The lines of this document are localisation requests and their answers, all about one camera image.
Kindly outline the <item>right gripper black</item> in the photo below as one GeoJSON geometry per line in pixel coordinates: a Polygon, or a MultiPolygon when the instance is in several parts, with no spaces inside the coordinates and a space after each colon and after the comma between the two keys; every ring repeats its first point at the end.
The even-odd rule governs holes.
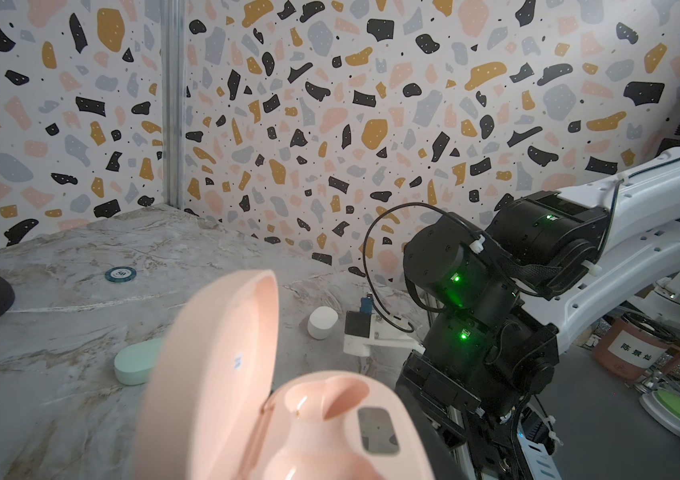
{"type": "Polygon", "coordinates": [[[532,355],[522,350],[412,352],[396,381],[425,414],[447,430],[454,408],[486,432],[515,432],[532,396],[532,355]]]}

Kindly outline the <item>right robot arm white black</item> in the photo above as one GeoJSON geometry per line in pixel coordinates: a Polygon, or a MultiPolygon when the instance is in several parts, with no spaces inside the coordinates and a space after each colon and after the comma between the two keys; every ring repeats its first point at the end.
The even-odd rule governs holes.
{"type": "Polygon", "coordinates": [[[436,299],[396,390],[439,479],[529,479],[519,426],[560,357],[600,317],[680,272],[680,147],[601,180],[452,212],[405,246],[412,297],[436,299]]]}

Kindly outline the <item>white earbud charging case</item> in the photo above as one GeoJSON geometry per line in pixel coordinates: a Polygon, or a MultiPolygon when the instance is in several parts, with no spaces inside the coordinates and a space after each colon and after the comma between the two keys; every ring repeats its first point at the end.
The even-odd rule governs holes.
{"type": "Polygon", "coordinates": [[[325,340],[331,335],[338,319],[339,314],[336,310],[328,306],[320,306],[308,318],[308,334],[315,340],[325,340]]]}

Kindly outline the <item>pink white earbud case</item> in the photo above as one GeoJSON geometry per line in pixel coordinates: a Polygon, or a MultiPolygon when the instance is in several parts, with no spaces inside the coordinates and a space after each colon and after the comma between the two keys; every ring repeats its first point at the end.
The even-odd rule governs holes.
{"type": "Polygon", "coordinates": [[[400,397],[321,371],[272,385],[279,292],[270,270],[199,290],[177,315],[145,390],[138,479],[430,479],[400,397]]]}

